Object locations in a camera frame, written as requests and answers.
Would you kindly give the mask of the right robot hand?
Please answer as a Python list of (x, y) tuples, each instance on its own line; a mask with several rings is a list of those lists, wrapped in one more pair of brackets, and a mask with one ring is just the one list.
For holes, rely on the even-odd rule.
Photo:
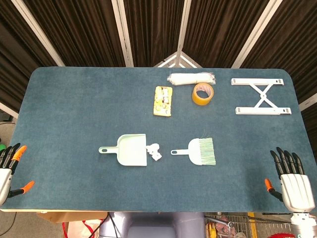
[(309, 213), (315, 208), (315, 200), (308, 176), (305, 174), (302, 161), (296, 153), (282, 150), (271, 150), (281, 192), (275, 190), (269, 179), (264, 183), (269, 194), (284, 203), (285, 207), (295, 213)]

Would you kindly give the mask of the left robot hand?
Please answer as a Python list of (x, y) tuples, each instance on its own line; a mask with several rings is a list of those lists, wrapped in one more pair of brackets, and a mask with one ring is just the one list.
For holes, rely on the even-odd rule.
[(11, 190), (12, 177), (15, 173), (21, 157), (27, 150), (27, 146), (17, 143), (0, 151), (0, 205), (8, 198), (26, 194), (35, 185), (35, 181), (28, 182), (20, 189)]

